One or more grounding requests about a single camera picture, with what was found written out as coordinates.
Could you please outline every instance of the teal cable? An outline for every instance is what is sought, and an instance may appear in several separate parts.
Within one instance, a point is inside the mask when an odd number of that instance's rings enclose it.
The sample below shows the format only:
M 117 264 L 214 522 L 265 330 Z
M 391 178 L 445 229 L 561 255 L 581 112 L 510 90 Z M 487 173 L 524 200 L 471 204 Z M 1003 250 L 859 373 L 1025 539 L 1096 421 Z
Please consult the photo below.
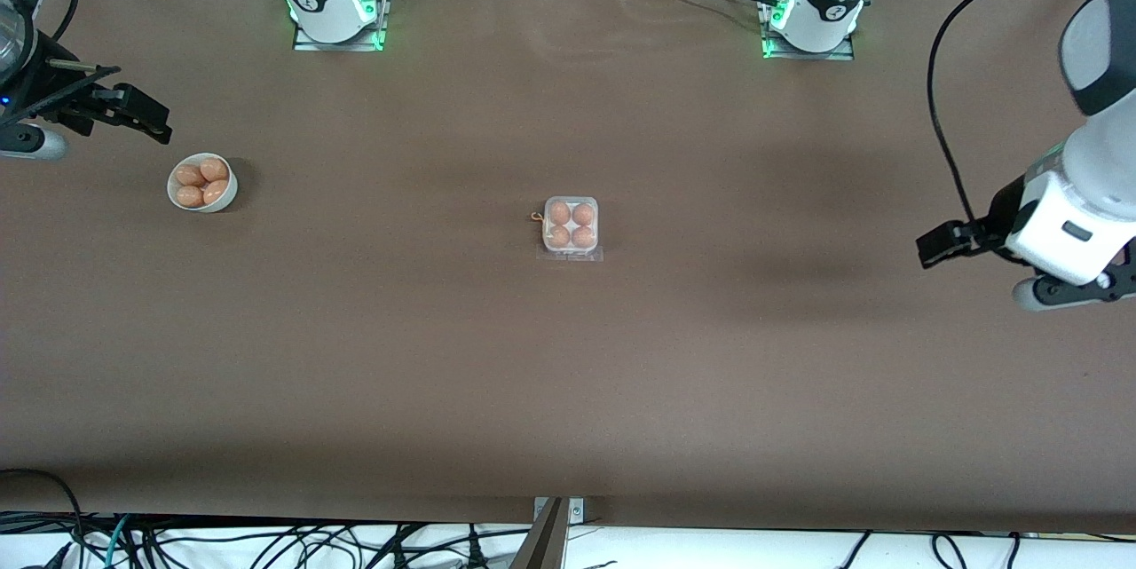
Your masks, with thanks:
M 110 533 L 110 542 L 107 543 L 107 558 L 103 560 L 102 569 L 110 569 L 115 564 L 115 547 L 118 546 L 118 537 L 123 535 L 123 527 L 126 526 L 126 519 L 131 514 L 127 513 L 118 520 L 118 525 L 115 525 L 115 529 Z

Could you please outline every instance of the clear plastic egg carton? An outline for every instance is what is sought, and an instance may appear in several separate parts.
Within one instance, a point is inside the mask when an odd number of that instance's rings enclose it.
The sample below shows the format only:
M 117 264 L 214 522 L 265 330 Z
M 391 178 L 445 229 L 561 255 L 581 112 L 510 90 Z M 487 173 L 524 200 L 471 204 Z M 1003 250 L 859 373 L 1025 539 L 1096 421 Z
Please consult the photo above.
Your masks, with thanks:
M 549 258 L 602 261 L 600 204 L 590 196 L 552 196 L 544 201 L 541 237 Z

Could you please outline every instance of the table surface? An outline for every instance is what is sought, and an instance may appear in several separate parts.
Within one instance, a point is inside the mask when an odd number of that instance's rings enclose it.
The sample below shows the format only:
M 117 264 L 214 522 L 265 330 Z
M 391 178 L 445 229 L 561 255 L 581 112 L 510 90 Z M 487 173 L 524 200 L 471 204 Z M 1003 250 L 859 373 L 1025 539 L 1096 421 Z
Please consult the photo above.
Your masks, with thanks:
M 66 47 L 175 135 L 0 165 L 0 462 L 99 511 L 1136 530 L 1130 303 L 920 269 L 960 216 L 924 99 L 955 2 L 874 0 L 854 62 L 795 62 L 735 0 L 394 0 L 374 55 L 290 50 L 279 0 L 82 0 Z M 1079 125 L 1079 2 L 946 39 L 978 202 Z M 203 151 L 241 192 L 181 212 Z M 540 259 L 557 193 L 600 201 L 603 262 Z

